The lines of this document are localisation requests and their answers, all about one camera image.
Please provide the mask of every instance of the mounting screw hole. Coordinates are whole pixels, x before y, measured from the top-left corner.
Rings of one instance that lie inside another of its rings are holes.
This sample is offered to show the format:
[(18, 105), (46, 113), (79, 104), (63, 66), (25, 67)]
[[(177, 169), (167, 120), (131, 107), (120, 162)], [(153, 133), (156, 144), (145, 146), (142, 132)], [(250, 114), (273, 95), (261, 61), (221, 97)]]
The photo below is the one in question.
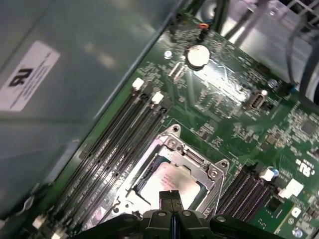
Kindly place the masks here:
[(227, 162), (222, 162), (222, 163), (221, 163), (221, 166), (222, 166), (223, 168), (226, 168), (226, 167), (228, 166), (228, 163), (227, 163)]

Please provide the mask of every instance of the screw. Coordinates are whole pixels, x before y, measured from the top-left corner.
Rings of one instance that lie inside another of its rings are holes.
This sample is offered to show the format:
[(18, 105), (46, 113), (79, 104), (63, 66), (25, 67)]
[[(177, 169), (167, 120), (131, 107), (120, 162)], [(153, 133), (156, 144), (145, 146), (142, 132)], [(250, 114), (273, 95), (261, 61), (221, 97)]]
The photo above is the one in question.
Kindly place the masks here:
[(221, 223), (224, 223), (226, 221), (224, 217), (217, 217), (216, 220), (218, 220)]
[(278, 81), (276, 81), (275, 79), (270, 79), (268, 82), (267, 82), (268, 86), (270, 88), (275, 88), (277, 85), (278, 85)]
[(278, 13), (278, 8), (274, 7), (273, 9), (271, 9), (271, 11), (269, 12), (270, 16), (274, 16), (275, 14)]
[(211, 171), (211, 176), (212, 176), (213, 178), (215, 178), (217, 175), (218, 175), (218, 172), (217, 172), (216, 170), (212, 170), (212, 171)]
[(168, 146), (173, 148), (176, 146), (176, 142), (174, 140), (171, 140), (170, 142), (168, 142)]
[(173, 56), (173, 53), (170, 50), (167, 50), (164, 52), (165, 59), (170, 59), (170, 58), (172, 58), (172, 56)]
[(188, 217), (188, 216), (191, 215), (191, 213), (190, 213), (189, 211), (184, 211), (184, 212), (183, 212), (183, 215)]
[(301, 231), (299, 228), (294, 228), (293, 229), (293, 235), (296, 238), (301, 238), (303, 236), (303, 231)]
[(228, 166), (228, 163), (227, 163), (227, 162), (222, 162), (222, 163), (221, 163), (221, 166), (222, 166), (223, 168), (226, 168), (226, 167)]

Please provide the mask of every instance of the motherboard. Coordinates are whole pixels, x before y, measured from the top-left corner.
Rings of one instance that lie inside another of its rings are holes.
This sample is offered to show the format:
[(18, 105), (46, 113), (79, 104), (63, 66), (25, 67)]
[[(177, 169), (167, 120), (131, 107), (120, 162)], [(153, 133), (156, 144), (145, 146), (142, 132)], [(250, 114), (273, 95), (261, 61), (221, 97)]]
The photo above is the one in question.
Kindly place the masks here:
[(299, 93), (184, 14), (146, 54), (37, 209), (66, 238), (159, 207), (226, 214), (283, 238), (319, 228), (319, 116)]

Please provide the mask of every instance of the ram slot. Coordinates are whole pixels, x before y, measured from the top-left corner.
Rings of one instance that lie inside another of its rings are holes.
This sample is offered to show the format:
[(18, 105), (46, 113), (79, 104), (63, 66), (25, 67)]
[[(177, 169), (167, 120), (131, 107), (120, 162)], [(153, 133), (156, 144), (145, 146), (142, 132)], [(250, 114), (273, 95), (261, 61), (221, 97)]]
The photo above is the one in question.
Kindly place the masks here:
[(217, 214), (225, 214), (249, 222), (263, 205), (274, 187), (244, 165), (220, 199)]
[(223, 195), (223, 198), (226, 200), (223, 204), (219, 204), (217, 209), (217, 214), (224, 214), (234, 203), (234, 200), (236, 200), (236, 197), (242, 193), (242, 191), (245, 191), (246, 184), (251, 180), (250, 175), (246, 175), (246, 177), (243, 177), (241, 182), (239, 184), (236, 184), (236, 188), (234, 188), (231, 192), (226, 192)]
[(101, 154), (101, 156), (98, 157), (99, 160), (97, 161), (97, 163), (89, 171), (89, 173), (87, 173), (83, 180), (81, 180), (79, 185), (75, 188), (76, 192), (74, 193), (74, 195), (72, 195), (72, 199), (69, 199), (68, 202), (65, 203), (62, 209), (60, 210), (61, 213), (56, 217), (57, 220), (60, 220), (60, 223), (65, 222), (66, 218), (69, 217), (69, 214), (72, 213), (69, 211), (73, 209), (74, 204), (82, 200), (82, 195), (86, 194), (87, 190), (91, 188), (92, 183), (94, 183), (94, 181), (97, 181), (97, 179), (103, 173), (104, 167), (107, 167), (107, 165), (110, 163), (110, 158), (107, 157), (106, 153), (111, 154), (112, 152), (116, 151), (118, 142), (123, 140), (127, 132), (130, 131), (132, 119), (136, 118), (139, 115), (139, 113), (144, 107), (145, 101), (147, 101), (148, 99), (146, 95), (142, 95), (141, 98), (142, 99), (139, 100), (137, 105), (134, 106), (132, 110), (130, 110), (131, 114), (129, 114), (129, 116), (125, 119), (124, 123), (120, 125), (120, 129), (110, 140), (110, 144), (105, 148), (104, 154)]
[(88, 170), (88, 168), (90, 167), (89, 164), (94, 163), (93, 162), (94, 158), (92, 158), (91, 155), (95, 155), (98, 150), (101, 150), (101, 146), (105, 143), (106, 139), (111, 134), (114, 133), (114, 128), (121, 123), (121, 120), (124, 119), (125, 115), (128, 113), (128, 109), (131, 107), (136, 97), (137, 97), (136, 95), (130, 95), (126, 99), (126, 101), (121, 106), (119, 111), (113, 117), (112, 121), (109, 123), (109, 126), (102, 133), (102, 135), (99, 137), (99, 139), (94, 144), (94, 146), (91, 147), (89, 152), (86, 154), (85, 158), (81, 161), (80, 165), (77, 167), (76, 171), (72, 175), (67, 186), (65, 187), (65, 189), (62, 191), (61, 195), (59, 196), (59, 200), (57, 201), (56, 205), (60, 205), (62, 201), (65, 200), (65, 198), (70, 195), (70, 191), (74, 187), (75, 182), (79, 179), (79, 177), (85, 174), (85, 171)]
[(105, 195), (115, 186), (116, 181), (119, 179), (119, 177), (124, 173), (124, 171), (127, 169), (129, 164), (132, 163), (132, 161), (137, 156), (138, 152), (141, 150), (142, 146), (147, 142), (150, 135), (153, 133), (156, 126), (159, 124), (160, 120), (163, 117), (163, 114), (166, 112), (166, 109), (161, 108), (159, 111), (159, 114), (157, 114), (156, 118), (153, 120), (151, 126), (148, 128), (146, 133), (141, 137), (141, 140), (138, 142), (138, 144), (134, 147), (132, 147), (129, 152), (125, 155), (123, 162), (120, 165), (120, 168), (118, 169), (118, 172), (109, 180), (109, 182), (104, 186), (102, 191), (99, 193), (99, 196), (97, 197), (97, 200), (95, 202), (88, 202), (88, 207), (84, 208), (85, 213), (82, 215), (79, 215), (80, 220), (76, 223), (76, 225), (73, 227), (75, 232), (79, 232), (84, 223), (87, 222), (90, 217), (93, 215), (93, 213), (96, 211), (96, 209), (99, 207), (99, 205), (104, 200)]
[(228, 186), (228, 188), (222, 194), (218, 203), (218, 208), (225, 207), (227, 200), (230, 199), (236, 193), (236, 190), (238, 189), (239, 185), (244, 184), (247, 177), (248, 177), (247, 173), (245, 172), (244, 169), (242, 169), (237, 175), (237, 177), (232, 181), (232, 183)]
[[(115, 129), (115, 135), (112, 137), (112, 140), (110, 140), (107, 147), (104, 148), (104, 152), (112, 152), (119, 140), (122, 138), (123, 135), (130, 129), (130, 125), (132, 124), (132, 119), (136, 118), (140, 111), (142, 110), (145, 102), (148, 100), (148, 96), (146, 94), (140, 95), (140, 99), (136, 104), (133, 104), (133, 106), (129, 109), (129, 113), (127, 117), (125, 117), (124, 121), (121, 121), (121, 124)], [(100, 155), (99, 157), (96, 157), (96, 160), (92, 163), (93, 167), (90, 167), (87, 170), (87, 173), (83, 176), (83, 178), (79, 178), (77, 183), (74, 185), (74, 187), (71, 189), (73, 193), (69, 195), (69, 197), (64, 198), (64, 201), (59, 205), (57, 208), (57, 212), (54, 214), (55, 220), (61, 220), (62, 218), (65, 218), (66, 215), (65, 211), (67, 210), (70, 205), (72, 206), (74, 202), (81, 197), (81, 194), (85, 187), (90, 183), (92, 180), (92, 177), (99, 171), (101, 166), (105, 164), (106, 160), (103, 158), (103, 155)]]
[(227, 208), (223, 210), (222, 214), (234, 217), (238, 207), (250, 196), (250, 193), (254, 190), (255, 186), (256, 181), (253, 177), (249, 177), (247, 183), (238, 190), (235, 197), (233, 197), (231, 203), (227, 205)]
[(116, 150), (115, 153), (111, 152), (111, 155), (107, 155), (107, 167), (102, 170), (101, 174), (97, 177), (97, 179), (95, 179), (93, 184), (88, 185), (87, 191), (82, 192), (81, 199), (73, 204), (73, 207), (70, 209), (72, 212), (68, 213), (68, 216), (66, 216), (63, 220), (64, 222), (69, 222), (69, 220), (72, 219), (78, 211), (81, 211), (83, 205), (86, 205), (92, 197), (92, 193), (95, 193), (99, 189), (99, 187), (103, 184), (103, 181), (107, 178), (108, 174), (113, 170), (115, 165), (121, 159), (123, 159), (123, 157), (125, 157), (126, 151), (128, 150), (128, 147), (130, 147), (134, 136), (136, 135), (138, 130), (141, 129), (143, 123), (145, 123), (145, 121), (150, 117), (151, 113), (152, 109), (150, 107), (147, 107), (146, 113), (142, 113), (141, 120), (136, 122), (136, 124), (132, 126), (130, 134), (128, 136), (123, 135), (123, 137), (125, 137), (125, 141), (123, 142), (123, 144)]
[(271, 193), (272, 193), (272, 190), (264, 187), (264, 191), (258, 197), (258, 199), (255, 200), (255, 203), (252, 206), (247, 207), (249, 211), (246, 214), (243, 214), (243, 216), (241, 217), (241, 220), (244, 222), (249, 222), (253, 218), (253, 216), (256, 214), (256, 212), (260, 209), (260, 207), (264, 204), (264, 202), (269, 198)]
[(235, 208), (235, 211), (232, 212), (232, 217), (241, 218), (245, 215), (245, 211), (247, 208), (251, 207), (251, 205), (256, 202), (256, 200), (262, 195), (264, 191), (264, 187), (260, 182), (255, 183), (254, 187), (249, 191), (248, 195), (241, 202), (241, 204)]

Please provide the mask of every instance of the black dimm slot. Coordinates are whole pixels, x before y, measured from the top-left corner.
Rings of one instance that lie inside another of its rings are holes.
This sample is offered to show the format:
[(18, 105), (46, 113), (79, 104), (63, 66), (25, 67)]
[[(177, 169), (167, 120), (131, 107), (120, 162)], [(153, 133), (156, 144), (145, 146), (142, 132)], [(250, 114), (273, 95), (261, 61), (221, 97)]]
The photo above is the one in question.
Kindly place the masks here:
[(223, 211), (223, 214), (234, 217), (234, 213), (238, 207), (247, 199), (249, 194), (252, 192), (256, 185), (254, 178), (250, 178), (246, 185), (238, 192), (238, 194), (232, 199), (232, 203), (229, 205), (227, 210)]
[(259, 198), (263, 195), (265, 191), (265, 187), (261, 184), (259, 184), (258, 191), (255, 192), (254, 195), (251, 195), (250, 200), (246, 202), (242, 210), (239, 212), (236, 218), (244, 220), (244, 218), (249, 214), (249, 212), (252, 210), (252, 207), (255, 205), (255, 203), (259, 200)]
[(225, 201), (223, 206), (218, 207), (218, 209), (217, 209), (218, 214), (224, 214), (228, 210), (228, 208), (231, 207), (231, 205), (234, 202), (234, 199), (237, 197), (237, 195), (240, 194), (242, 190), (245, 190), (245, 186), (249, 180), (251, 180), (251, 176), (247, 175), (247, 177), (244, 178), (244, 181), (238, 185), (239, 187), (235, 188), (233, 190), (232, 194), (225, 195), (226, 201)]
[(264, 201), (270, 196), (270, 194), (271, 194), (271, 190), (269, 188), (265, 188), (265, 191), (263, 192), (263, 194), (260, 196), (257, 202), (252, 207), (250, 207), (250, 211), (242, 219), (242, 221), (249, 222), (253, 218), (253, 216), (256, 214), (257, 210), (264, 203)]
[(246, 198), (241, 202), (241, 204), (235, 208), (235, 212), (231, 214), (234, 218), (239, 218), (245, 211), (249, 205), (252, 205), (255, 202), (256, 196), (259, 197), (263, 191), (263, 185), (260, 184), (260, 182), (257, 182), (252, 190), (248, 193)]
[(78, 179), (78, 177), (83, 173), (83, 171), (86, 169), (86, 167), (90, 163), (90, 155), (95, 155), (95, 153), (97, 152), (98, 149), (100, 149), (100, 147), (103, 145), (105, 140), (110, 136), (110, 134), (113, 133), (113, 129), (120, 123), (123, 116), (128, 112), (129, 107), (131, 107), (136, 97), (137, 96), (130, 95), (130, 97), (127, 98), (127, 100), (124, 102), (121, 108), (117, 111), (117, 113), (112, 118), (106, 130), (98, 138), (97, 142), (91, 147), (86, 157), (81, 161), (80, 165), (77, 167), (76, 171), (73, 173), (67, 186), (65, 187), (65, 189), (62, 191), (61, 195), (59, 196), (60, 199), (56, 203), (57, 205), (61, 203), (61, 200), (63, 200), (67, 196), (68, 192), (72, 188), (75, 181)]
[(232, 183), (228, 186), (228, 188), (224, 191), (222, 196), (220, 197), (218, 208), (225, 207), (226, 200), (232, 197), (236, 189), (239, 187), (239, 185), (243, 184), (245, 179), (248, 177), (247, 173), (244, 170), (241, 170), (240, 173), (237, 175), (237, 177), (232, 181)]
[[(130, 150), (130, 154), (126, 157), (127, 159), (134, 159), (134, 157), (136, 156), (136, 154), (139, 152), (139, 150), (141, 149), (141, 147), (146, 143), (147, 139), (149, 138), (149, 136), (152, 134), (152, 132), (155, 130), (156, 126), (158, 125), (158, 123), (160, 122), (163, 114), (165, 114), (166, 109), (162, 108), (160, 110), (160, 114), (156, 117), (156, 119), (154, 120), (154, 122), (152, 123), (152, 125), (149, 127), (147, 133), (145, 135), (143, 135), (142, 140), (139, 141), (139, 143), (132, 149)], [(130, 164), (130, 161), (125, 162), (122, 167), (119, 169), (120, 171), (124, 171), (128, 165)], [(102, 192), (100, 193), (100, 196), (97, 200), (96, 203), (94, 203), (91, 208), (87, 211), (87, 213), (85, 214), (85, 216), (78, 221), (78, 226), (75, 227), (75, 231), (78, 232), (82, 229), (83, 223), (87, 222), (90, 217), (92, 216), (92, 214), (96, 211), (97, 207), (102, 203), (102, 201), (104, 200), (105, 195), (108, 193), (109, 190), (112, 189), (112, 187), (115, 185), (118, 177), (122, 174), (118, 173), (112, 180), (110, 180), (109, 184), (105, 186), (105, 188), (102, 190)], [(105, 220), (105, 218), (107, 217), (107, 215), (105, 215), (100, 222), (102, 222), (103, 220)]]
[(74, 215), (77, 213), (77, 211), (80, 210), (81, 207), (83, 205), (85, 205), (87, 201), (90, 200), (90, 197), (92, 196), (92, 193), (94, 193), (96, 190), (98, 190), (98, 188), (101, 186), (101, 184), (106, 179), (108, 174), (112, 171), (112, 168), (115, 166), (115, 164), (118, 162), (118, 160), (120, 160), (120, 158), (123, 157), (123, 154), (125, 155), (125, 153), (126, 153), (125, 151), (127, 151), (128, 147), (131, 145), (131, 143), (132, 143), (132, 141), (134, 139), (134, 135), (140, 129), (140, 127), (142, 126), (142, 123), (145, 122), (148, 119), (148, 117), (150, 116), (151, 113), (152, 113), (152, 109), (148, 108), (147, 112), (143, 115), (141, 121), (138, 122), (137, 124), (135, 124), (135, 126), (134, 126), (133, 130), (130, 132), (129, 136), (126, 137), (126, 139), (125, 139), (123, 145), (121, 146), (121, 148), (118, 149), (116, 151), (116, 153), (111, 156), (110, 161), (109, 161), (110, 165), (106, 168), (106, 170), (104, 172), (102, 172), (98, 176), (98, 178), (90, 186), (89, 191), (86, 193), (84, 198), (81, 200), (82, 203), (77, 202), (77, 203), (79, 203), (79, 205), (77, 207), (73, 207), (73, 212), (70, 214), (68, 219), (74, 217)]
[[(114, 147), (118, 143), (118, 138), (121, 138), (123, 136), (124, 132), (126, 132), (129, 129), (131, 122), (132, 122), (132, 119), (139, 114), (139, 112), (141, 111), (141, 109), (144, 106), (143, 104), (144, 104), (144, 101), (140, 100), (136, 105), (134, 105), (133, 110), (130, 111), (131, 115), (129, 115), (127, 118), (125, 118), (123, 125), (116, 132), (116, 134), (114, 135), (114, 138), (110, 142), (110, 145), (108, 145), (106, 147), (105, 151), (107, 151), (107, 152), (113, 151)], [(74, 201), (78, 198), (78, 196), (81, 195), (82, 190), (87, 186), (87, 183), (90, 182), (91, 177), (94, 176), (98, 172), (100, 166), (104, 163), (104, 161), (102, 161), (102, 160), (97, 160), (97, 161), (98, 161), (98, 163), (95, 164), (92, 169), (90, 169), (90, 171), (84, 176), (84, 178), (81, 180), (81, 182), (77, 185), (75, 193), (72, 195), (72, 199), (68, 200), (62, 206), (62, 208), (59, 210), (60, 212), (65, 211), (65, 209), (69, 205), (74, 203)], [(61, 213), (61, 215), (57, 215), (57, 213), (56, 213), (58, 220), (63, 217), (62, 214), (63, 214), (63, 212)]]

